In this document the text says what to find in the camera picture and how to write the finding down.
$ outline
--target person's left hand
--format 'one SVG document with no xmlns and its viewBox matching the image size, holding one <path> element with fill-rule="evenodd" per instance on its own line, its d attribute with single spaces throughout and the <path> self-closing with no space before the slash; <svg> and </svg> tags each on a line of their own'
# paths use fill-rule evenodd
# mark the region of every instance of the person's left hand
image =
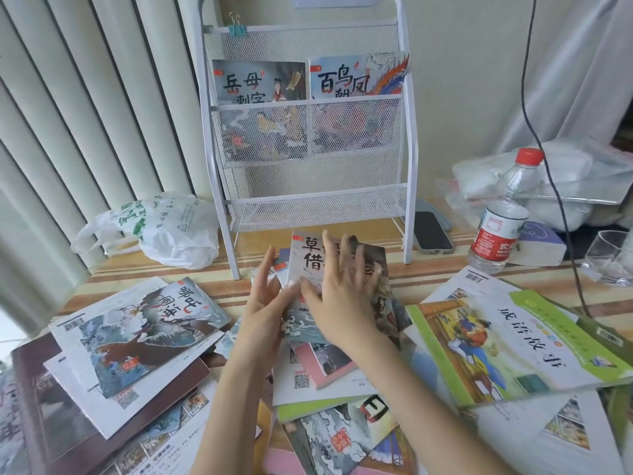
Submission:
<svg viewBox="0 0 633 475">
<path fill-rule="evenodd" d="M 242 315 L 242 324 L 229 357 L 230 360 L 235 358 L 247 364 L 260 365 L 265 370 L 270 370 L 279 350 L 282 313 L 299 295 L 298 284 L 280 291 L 281 284 L 276 277 L 268 283 L 268 272 L 274 259 L 275 248 L 271 246 L 257 269 Z"/>
</svg>

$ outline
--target drinking glass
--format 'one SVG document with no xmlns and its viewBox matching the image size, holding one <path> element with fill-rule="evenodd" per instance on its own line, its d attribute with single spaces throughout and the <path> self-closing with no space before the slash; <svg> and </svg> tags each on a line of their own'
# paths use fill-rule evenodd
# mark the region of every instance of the drinking glass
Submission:
<svg viewBox="0 0 633 475">
<path fill-rule="evenodd" d="M 598 232 L 591 242 L 582 266 L 586 273 L 607 285 L 633 284 L 633 235 L 616 230 Z"/>
</svg>

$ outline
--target red and white label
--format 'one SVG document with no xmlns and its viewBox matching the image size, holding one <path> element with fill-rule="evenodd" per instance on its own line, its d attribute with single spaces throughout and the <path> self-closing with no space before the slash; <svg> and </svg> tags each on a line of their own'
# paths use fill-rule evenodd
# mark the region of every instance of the red and white label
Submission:
<svg viewBox="0 0 633 475">
<path fill-rule="evenodd" d="M 526 221 L 527 216 L 519 219 L 507 218 L 486 208 L 471 250 L 491 262 L 507 260 Z"/>
</svg>

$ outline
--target teal binder clip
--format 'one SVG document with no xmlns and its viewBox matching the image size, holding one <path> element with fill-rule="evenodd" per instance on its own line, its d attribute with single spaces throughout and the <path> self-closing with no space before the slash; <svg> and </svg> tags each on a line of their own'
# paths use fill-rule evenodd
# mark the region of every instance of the teal binder clip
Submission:
<svg viewBox="0 0 633 475">
<path fill-rule="evenodd" d="M 230 12 L 228 14 L 233 22 L 228 27 L 228 32 L 232 37 L 243 37 L 246 34 L 246 27 L 239 22 L 239 15 L 237 13 Z"/>
</svg>

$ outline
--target table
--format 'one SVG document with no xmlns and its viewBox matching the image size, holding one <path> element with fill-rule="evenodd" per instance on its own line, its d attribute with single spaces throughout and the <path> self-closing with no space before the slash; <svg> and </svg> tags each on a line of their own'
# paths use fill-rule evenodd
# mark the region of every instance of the table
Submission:
<svg viewBox="0 0 633 475">
<path fill-rule="evenodd" d="M 306 227 L 303 230 L 320 233 L 322 229 L 323 227 Z M 402 262 L 402 235 L 391 220 L 341 223 L 328 226 L 328 230 L 334 237 L 340 237 L 346 232 L 357 235 L 362 242 L 383 246 L 387 252 L 394 295 L 405 304 L 422 301 L 461 270 L 467 264 L 468 248 L 475 234 L 474 229 L 455 228 L 450 233 L 455 245 L 452 254 L 423 255 L 414 250 L 412 263 L 405 265 Z M 236 246 L 241 280 L 232 279 L 223 247 L 218 258 L 209 267 L 195 271 L 166 267 L 140 252 L 115 256 L 103 263 L 75 291 L 59 311 L 59 315 L 80 310 L 150 277 L 175 282 L 189 276 L 233 319 L 237 319 L 248 299 L 251 270 L 259 265 L 269 245 L 272 244 L 277 249 L 288 247 L 291 233 L 291 230 L 242 233 Z M 545 268 L 508 266 L 497 276 L 523 288 L 534 289 L 570 308 L 578 308 L 580 305 L 569 262 L 559 267 Z M 581 275 L 581 282 L 591 315 L 603 325 L 615 328 L 622 336 L 633 341 L 633 287 L 611 287 L 596 283 L 584 275 Z M 256 442 L 256 466 L 262 460 L 267 440 L 264 432 Z"/>
</svg>

